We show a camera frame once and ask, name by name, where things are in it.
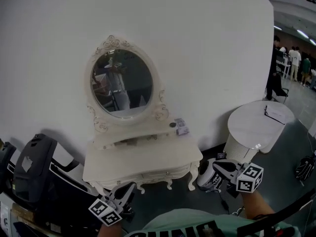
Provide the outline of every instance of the ceiling light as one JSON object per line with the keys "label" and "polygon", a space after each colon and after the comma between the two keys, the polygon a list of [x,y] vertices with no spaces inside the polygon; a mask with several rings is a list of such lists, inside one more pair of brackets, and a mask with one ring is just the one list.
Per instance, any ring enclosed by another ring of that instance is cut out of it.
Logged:
{"label": "ceiling light", "polygon": [[281,29],[280,27],[274,26],[274,28],[276,28],[276,29],[282,31],[282,29]]}
{"label": "ceiling light", "polygon": [[308,36],[307,36],[305,33],[303,33],[301,30],[297,30],[297,32],[298,32],[300,35],[304,36],[305,38],[309,39]]}

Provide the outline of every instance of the paper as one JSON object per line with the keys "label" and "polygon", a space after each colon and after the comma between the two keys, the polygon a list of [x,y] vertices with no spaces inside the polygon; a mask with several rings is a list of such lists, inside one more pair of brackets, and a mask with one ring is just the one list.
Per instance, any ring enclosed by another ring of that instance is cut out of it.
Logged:
{"label": "paper", "polygon": [[53,231],[53,232],[57,232],[59,234],[61,234],[61,227],[60,226],[57,226],[53,223],[50,223],[50,229]]}
{"label": "paper", "polygon": [[273,109],[271,106],[267,105],[265,110],[265,115],[280,122],[281,124],[285,124],[285,115],[284,113]]}

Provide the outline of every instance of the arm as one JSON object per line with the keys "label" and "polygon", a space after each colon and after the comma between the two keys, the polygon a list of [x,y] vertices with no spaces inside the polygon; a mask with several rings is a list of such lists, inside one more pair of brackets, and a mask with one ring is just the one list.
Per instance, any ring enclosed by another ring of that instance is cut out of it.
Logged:
{"label": "arm", "polygon": [[254,193],[241,193],[241,196],[247,219],[253,219],[260,214],[266,215],[274,213],[258,191],[255,191]]}
{"label": "arm", "polygon": [[118,222],[110,227],[102,224],[98,237],[121,237],[122,226]]}
{"label": "arm", "polygon": [[101,87],[101,83],[95,78],[95,72],[92,72],[92,79],[95,81],[95,83],[98,85],[98,87]]}
{"label": "arm", "polygon": [[115,74],[121,74],[121,72],[114,65],[112,65],[112,67],[109,69],[109,72],[112,72]]}

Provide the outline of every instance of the round white side table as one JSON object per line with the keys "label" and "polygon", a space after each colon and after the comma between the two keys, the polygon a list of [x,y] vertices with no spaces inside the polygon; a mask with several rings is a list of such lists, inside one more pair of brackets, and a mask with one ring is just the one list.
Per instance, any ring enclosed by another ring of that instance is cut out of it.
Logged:
{"label": "round white side table", "polygon": [[284,113],[285,124],[295,120],[293,113],[283,104],[255,101],[236,109],[228,119],[230,132],[224,151],[228,159],[249,162],[260,150],[268,153],[285,125],[265,115],[265,107]]}

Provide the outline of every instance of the white vanity table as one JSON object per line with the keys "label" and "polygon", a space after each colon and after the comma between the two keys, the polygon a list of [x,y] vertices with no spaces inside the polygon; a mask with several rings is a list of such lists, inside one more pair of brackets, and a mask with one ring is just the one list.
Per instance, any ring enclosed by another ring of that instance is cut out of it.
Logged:
{"label": "white vanity table", "polygon": [[[122,78],[122,94],[128,96],[122,98],[127,99],[124,110],[106,107],[104,96],[93,91],[91,85],[96,82],[92,73],[97,74],[95,63],[100,57],[105,61],[112,59],[111,73]],[[118,62],[123,64],[121,71],[115,67]],[[84,181],[101,195],[104,188],[111,190],[129,182],[135,182],[143,194],[143,184],[164,181],[171,190],[172,179],[190,172],[188,187],[195,189],[193,181],[198,176],[202,154],[189,134],[177,135],[181,124],[169,116],[158,73],[144,51],[109,36],[89,60],[84,84],[95,127],[95,138],[87,146]]]}

